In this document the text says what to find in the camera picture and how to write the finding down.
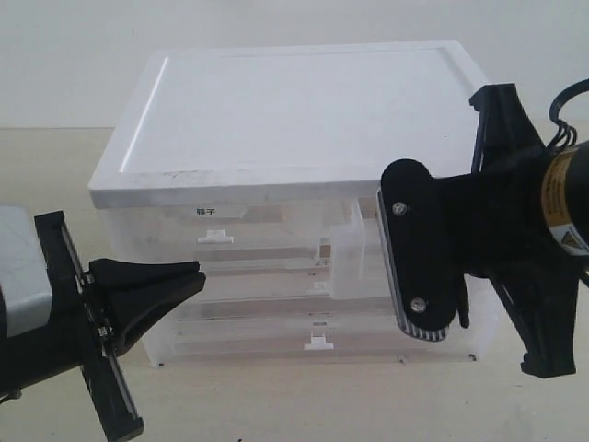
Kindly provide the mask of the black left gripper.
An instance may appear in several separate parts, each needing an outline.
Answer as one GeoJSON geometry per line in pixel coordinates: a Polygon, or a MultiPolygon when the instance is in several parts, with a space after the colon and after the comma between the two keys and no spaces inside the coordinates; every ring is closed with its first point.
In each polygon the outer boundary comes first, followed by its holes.
{"type": "Polygon", "coordinates": [[[144,431],[115,355],[124,355],[172,309],[201,292],[206,276],[194,262],[137,263],[99,259],[84,273],[62,211],[34,217],[52,286],[48,325],[58,351],[71,355],[106,437],[137,437],[144,431]],[[110,330],[90,299],[91,287],[108,292],[110,330]]]}

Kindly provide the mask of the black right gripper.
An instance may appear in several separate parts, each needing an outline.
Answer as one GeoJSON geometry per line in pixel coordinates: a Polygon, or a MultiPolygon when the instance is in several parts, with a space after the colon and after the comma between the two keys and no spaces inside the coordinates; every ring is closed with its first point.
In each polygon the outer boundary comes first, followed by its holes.
{"type": "Polygon", "coordinates": [[[578,140],[560,116],[572,97],[564,90],[552,101],[556,133],[543,143],[514,84],[481,87],[469,99],[479,115],[470,172],[436,182],[453,270],[491,283],[533,377],[576,371],[578,266],[550,235],[541,202],[549,163],[578,140]]]}

